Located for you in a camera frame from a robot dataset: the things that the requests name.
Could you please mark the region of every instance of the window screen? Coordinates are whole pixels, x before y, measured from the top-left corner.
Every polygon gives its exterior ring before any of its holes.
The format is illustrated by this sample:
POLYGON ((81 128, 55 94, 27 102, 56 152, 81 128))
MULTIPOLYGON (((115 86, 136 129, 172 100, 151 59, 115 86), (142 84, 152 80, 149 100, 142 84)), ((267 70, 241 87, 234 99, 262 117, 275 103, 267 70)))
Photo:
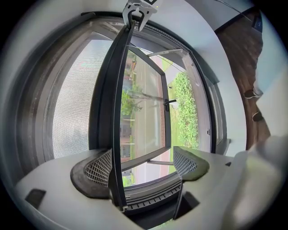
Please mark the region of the window screen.
POLYGON ((53 118, 54 157, 86 151, 93 89, 112 41, 91 40, 72 64, 59 92, 53 118))

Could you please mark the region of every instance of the window latch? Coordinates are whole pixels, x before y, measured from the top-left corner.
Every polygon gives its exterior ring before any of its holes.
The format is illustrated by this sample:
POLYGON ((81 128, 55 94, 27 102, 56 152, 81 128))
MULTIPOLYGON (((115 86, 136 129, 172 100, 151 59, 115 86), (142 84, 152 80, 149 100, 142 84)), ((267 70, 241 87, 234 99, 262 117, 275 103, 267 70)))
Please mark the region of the window latch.
POLYGON ((164 105, 164 108, 165 108, 165 110, 166 110, 167 112, 169 112, 169 104, 172 103, 172 102, 176 102, 176 99, 170 100, 170 101, 167 100, 167 99, 164 100, 163 105, 164 105))
POLYGON ((149 2, 147 0, 128 0, 124 10, 123 10, 123 19, 124 23, 128 29, 132 27, 132 12, 136 11, 139 8, 139 12, 142 14, 140 22, 138 24, 138 31, 141 31, 146 23, 148 22, 149 18, 153 13, 157 13, 157 7, 153 7, 154 1, 149 2))

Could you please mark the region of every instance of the window handle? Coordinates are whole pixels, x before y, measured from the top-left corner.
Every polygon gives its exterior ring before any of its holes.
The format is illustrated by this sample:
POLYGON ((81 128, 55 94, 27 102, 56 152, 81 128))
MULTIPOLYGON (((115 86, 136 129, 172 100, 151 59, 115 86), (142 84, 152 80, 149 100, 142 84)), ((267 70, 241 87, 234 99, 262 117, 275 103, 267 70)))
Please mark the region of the window handle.
POLYGON ((170 101, 167 100, 167 99, 164 100, 163 105, 164 105, 165 110, 166 110, 167 112, 169 112, 169 104, 172 103, 172 102, 176 102, 176 99, 174 99, 174 100, 170 100, 170 101))

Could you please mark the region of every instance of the mesh screen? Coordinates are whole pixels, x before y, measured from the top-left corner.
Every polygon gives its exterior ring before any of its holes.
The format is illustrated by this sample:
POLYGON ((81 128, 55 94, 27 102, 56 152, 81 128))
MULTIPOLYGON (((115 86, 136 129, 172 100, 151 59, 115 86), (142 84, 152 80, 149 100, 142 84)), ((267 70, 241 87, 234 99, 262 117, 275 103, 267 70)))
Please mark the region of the mesh screen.
POLYGON ((53 118, 54 158, 86 151, 90 104, 96 79, 112 41, 92 40, 72 64, 59 92, 53 118))
POLYGON ((183 156, 179 151, 174 148, 173 153, 174 166, 180 177, 188 172, 192 172, 197 168, 197 164, 192 159, 183 156))
POLYGON ((109 174, 112 169, 112 151, 109 150, 98 159, 85 167, 85 174, 89 180, 108 187, 109 174))

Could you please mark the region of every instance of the tree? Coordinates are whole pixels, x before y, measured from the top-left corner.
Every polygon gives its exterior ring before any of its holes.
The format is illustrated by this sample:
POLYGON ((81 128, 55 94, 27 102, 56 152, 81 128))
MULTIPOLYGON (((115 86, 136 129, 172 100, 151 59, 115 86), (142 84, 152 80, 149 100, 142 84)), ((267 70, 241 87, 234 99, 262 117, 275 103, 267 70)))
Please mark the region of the tree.
POLYGON ((133 99, 141 99, 141 100, 155 100, 155 101, 163 101, 162 97, 156 97, 152 95, 145 94, 143 92, 136 92, 133 90, 128 91, 128 95, 133 99))
POLYGON ((127 91, 122 90, 122 99, 121 99, 121 115, 131 115, 132 112, 137 112, 142 109, 138 106, 140 102, 135 103, 134 99, 130 97, 127 91))

